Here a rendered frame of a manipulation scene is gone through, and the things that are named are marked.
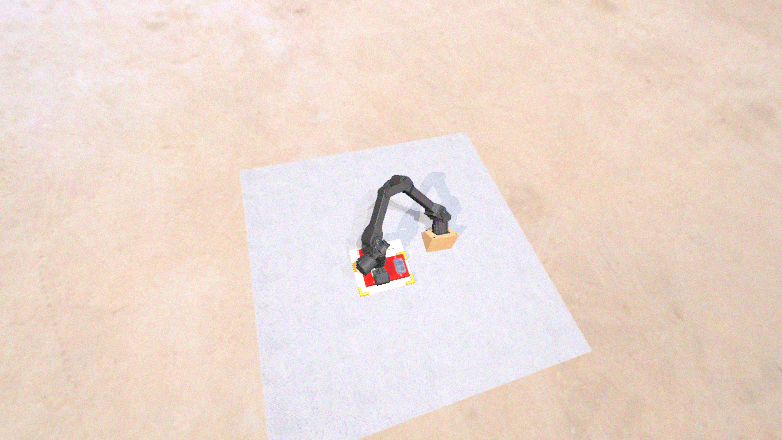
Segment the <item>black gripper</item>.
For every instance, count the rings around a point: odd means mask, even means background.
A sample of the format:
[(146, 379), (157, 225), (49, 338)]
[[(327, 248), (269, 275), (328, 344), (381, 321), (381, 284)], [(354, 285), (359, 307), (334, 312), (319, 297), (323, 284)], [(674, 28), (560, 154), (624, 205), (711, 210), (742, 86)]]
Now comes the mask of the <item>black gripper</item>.
[[(375, 271), (372, 271), (375, 284), (377, 286), (390, 283), (391, 279), (389, 276), (389, 272), (387, 272), (386, 268), (383, 267), (386, 265), (386, 257), (382, 262), (377, 262)], [(378, 269), (377, 269), (378, 268)]]

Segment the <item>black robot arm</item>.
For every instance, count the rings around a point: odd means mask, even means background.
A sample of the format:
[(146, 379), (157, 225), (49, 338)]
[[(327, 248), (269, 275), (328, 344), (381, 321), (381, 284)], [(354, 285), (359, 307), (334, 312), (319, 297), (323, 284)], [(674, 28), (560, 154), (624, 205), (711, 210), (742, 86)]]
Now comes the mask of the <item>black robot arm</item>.
[[(361, 236), (361, 252), (364, 255), (357, 259), (356, 268), (364, 276), (367, 276), (373, 268), (376, 268), (377, 262), (382, 262), (386, 257), (387, 248), (390, 244), (382, 240), (382, 225), (390, 197), (401, 192), (408, 195), (425, 209), (424, 214), (430, 220), (433, 220), (432, 232), (434, 234), (443, 235), (450, 233), (448, 231), (448, 222), (451, 220), (451, 215), (446, 208), (434, 203), (415, 188), (413, 181), (408, 176), (393, 175), (391, 179), (378, 189), (370, 223)], [(368, 249), (367, 246), (371, 247), (372, 250)]]

